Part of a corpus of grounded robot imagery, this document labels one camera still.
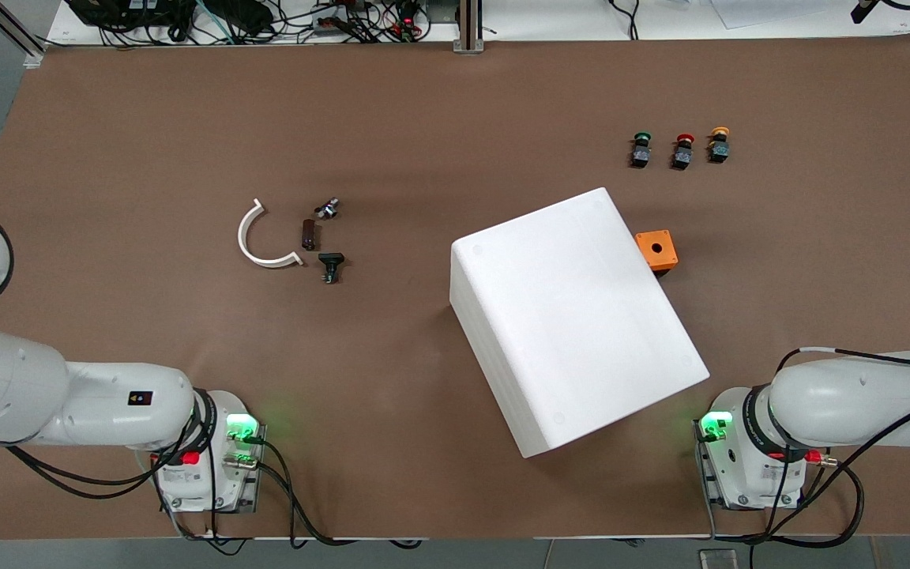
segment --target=white table surface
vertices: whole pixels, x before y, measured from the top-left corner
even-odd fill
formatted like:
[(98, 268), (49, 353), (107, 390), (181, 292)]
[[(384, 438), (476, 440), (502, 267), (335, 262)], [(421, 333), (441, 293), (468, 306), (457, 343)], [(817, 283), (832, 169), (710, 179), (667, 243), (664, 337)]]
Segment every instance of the white table surface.
[[(830, 7), (816, 14), (799, 16), (726, 29), (710, 0), (690, 0), (686, 9), (679, 9), (675, 0), (643, 0), (638, 10), (637, 26), (642, 40), (751, 40), (777, 37), (852, 37), (895, 36), (910, 33), (910, 12), (895, 10), (881, 4), (875, 7), (863, 23), (855, 24), (850, 11), (855, 0), (829, 0)], [(310, 0), (282, 0), (288, 14), (310, 11)], [(622, 8), (630, 9), (633, 0), (618, 0)], [(214, 36), (222, 36), (209, 18), (196, 10), (199, 28)], [(310, 18), (297, 19), (306, 23)], [(426, 22), (418, 21), (425, 26)], [(627, 17), (614, 11), (606, 0), (484, 0), (483, 25), (494, 30), (484, 32), (484, 42), (541, 42), (541, 40), (627, 40)], [(456, 37), (454, 24), (434, 24), (427, 42), (452, 42)], [(166, 28), (153, 28), (156, 39), (167, 40)], [(130, 37), (145, 40), (142, 30)], [(212, 37), (196, 35), (200, 43), (212, 42)], [(307, 43), (338, 43), (343, 36), (311, 37)], [(58, 8), (48, 39), (56, 43), (101, 44), (96, 28), (79, 21), (64, 2)], [(276, 40), (274, 43), (297, 43), (296, 39)]]

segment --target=black label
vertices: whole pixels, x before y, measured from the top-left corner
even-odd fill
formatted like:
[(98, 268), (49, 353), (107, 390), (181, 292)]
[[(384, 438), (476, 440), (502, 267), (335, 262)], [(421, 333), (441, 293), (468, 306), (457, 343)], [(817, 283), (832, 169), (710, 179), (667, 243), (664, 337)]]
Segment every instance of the black label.
[(152, 391), (130, 391), (130, 405), (149, 405), (152, 403)]

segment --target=green light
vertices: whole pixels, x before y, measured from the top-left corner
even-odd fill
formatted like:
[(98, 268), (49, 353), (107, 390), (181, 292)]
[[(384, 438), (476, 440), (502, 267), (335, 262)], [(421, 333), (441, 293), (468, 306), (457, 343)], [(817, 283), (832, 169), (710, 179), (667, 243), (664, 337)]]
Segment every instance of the green light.
[(728, 411), (711, 411), (701, 417), (701, 432), (704, 433), (705, 442), (725, 439), (725, 428), (732, 424), (732, 413)]
[(259, 422), (248, 413), (231, 413), (227, 415), (227, 436), (234, 439), (255, 435), (259, 429)]

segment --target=teal cable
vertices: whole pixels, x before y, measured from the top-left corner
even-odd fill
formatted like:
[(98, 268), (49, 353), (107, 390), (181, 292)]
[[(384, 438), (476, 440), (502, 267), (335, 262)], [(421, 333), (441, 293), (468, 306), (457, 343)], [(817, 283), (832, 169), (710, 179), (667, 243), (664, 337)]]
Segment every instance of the teal cable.
[(219, 28), (220, 31), (224, 33), (224, 36), (227, 37), (227, 41), (230, 43), (234, 43), (234, 37), (231, 37), (231, 33), (228, 32), (226, 28), (224, 28), (224, 25), (223, 25), (223, 23), (220, 22), (220, 19), (217, 18), (216, 16), (214, 16), (212, 14), (212, 12), (209, 11), (209, 8), (205, 7), (205, 3), (202, 3), (202, 0), (195, 0), (195, 3), (198, 4), (199, 8), (202, 8), (202, 11), (205, 12), (206, 15), (209, 16), (210, 19), (212, 19), (212, 22), (214, 24), (216, 24), (216, 27)]

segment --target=white c-shaped hook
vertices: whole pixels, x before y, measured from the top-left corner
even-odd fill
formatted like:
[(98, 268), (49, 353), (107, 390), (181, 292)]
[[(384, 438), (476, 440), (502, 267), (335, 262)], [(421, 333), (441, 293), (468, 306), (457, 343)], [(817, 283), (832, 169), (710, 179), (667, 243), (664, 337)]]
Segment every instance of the white c-shaped hook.
[(249, 252), (248, 242), (246, 241), (246, 238), (248, 237), (248, 228), (252, 226), (255, 217), (259, 217), (264, 211), (265, 208), (263, 208), (262, 202), (255, 199), (255, 206), (250, 209), (241, 220), (241, 224), (238, 226), (238, 246), (241, 247), (241, 252), (248, 257), (248, 259), (252, 260), (252, 263), (257, 264), (257, 266), (264, 266), (266, 269), (279, 269), (279, 267), (288, 266), (290, 263), (304, 264), (304, 262), (301, 262), (296, 251), (278, 259), (260, 259)]

